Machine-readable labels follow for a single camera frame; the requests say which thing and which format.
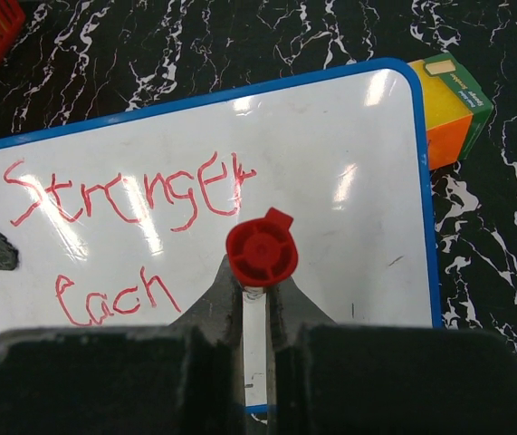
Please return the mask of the red whiteboard marker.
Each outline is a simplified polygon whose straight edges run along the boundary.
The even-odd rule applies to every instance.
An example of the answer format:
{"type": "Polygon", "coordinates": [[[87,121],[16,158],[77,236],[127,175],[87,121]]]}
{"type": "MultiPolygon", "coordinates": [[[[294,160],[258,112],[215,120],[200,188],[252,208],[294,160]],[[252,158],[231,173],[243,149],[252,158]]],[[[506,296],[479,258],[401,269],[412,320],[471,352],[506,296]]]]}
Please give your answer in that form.
{"type": "Polygon", "coordinates": [[[228,263],[248,301],[260,299],[291,277],[299,254],[290,228],[293,218],[277,208],[233,227],[225,241],[228,263]]]}

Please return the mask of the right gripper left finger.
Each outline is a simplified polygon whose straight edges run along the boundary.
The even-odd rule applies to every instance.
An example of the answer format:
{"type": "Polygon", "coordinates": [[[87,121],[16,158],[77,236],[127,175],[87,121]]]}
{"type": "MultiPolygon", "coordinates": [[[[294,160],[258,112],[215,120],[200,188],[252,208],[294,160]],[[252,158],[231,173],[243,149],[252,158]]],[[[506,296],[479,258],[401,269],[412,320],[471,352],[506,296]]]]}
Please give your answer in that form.
{"type": "Polygon", "coordinates": [[[223,260],[169,325],[0,334],[0,434],[242,434],[242,288],[223,260]]]}

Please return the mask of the white blue-framed whiteboard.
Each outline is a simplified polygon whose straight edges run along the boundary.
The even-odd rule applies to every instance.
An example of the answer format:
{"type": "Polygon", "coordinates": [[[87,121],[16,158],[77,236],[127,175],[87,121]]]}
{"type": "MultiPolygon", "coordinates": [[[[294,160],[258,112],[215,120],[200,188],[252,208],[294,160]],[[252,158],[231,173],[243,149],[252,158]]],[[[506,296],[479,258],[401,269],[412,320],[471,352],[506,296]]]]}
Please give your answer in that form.
{"type": "Polygon", "coordinates": [[[441,325],[421,87],[384,58],[1,139],[0,333],[172,323],[271,208],[332,320],[441,325]]]}

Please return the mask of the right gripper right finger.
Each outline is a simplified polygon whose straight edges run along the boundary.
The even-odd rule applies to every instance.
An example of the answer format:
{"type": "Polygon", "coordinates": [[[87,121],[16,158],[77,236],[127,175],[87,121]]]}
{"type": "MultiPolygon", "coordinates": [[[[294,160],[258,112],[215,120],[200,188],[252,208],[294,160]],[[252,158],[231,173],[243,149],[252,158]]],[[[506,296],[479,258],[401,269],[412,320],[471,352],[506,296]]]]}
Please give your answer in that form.
{"type": "Polygon", "coordinates": [[[517,360],[482,330],[332,321],[291,279],[266,293],[272,434],[517,434],[517,360]]]}

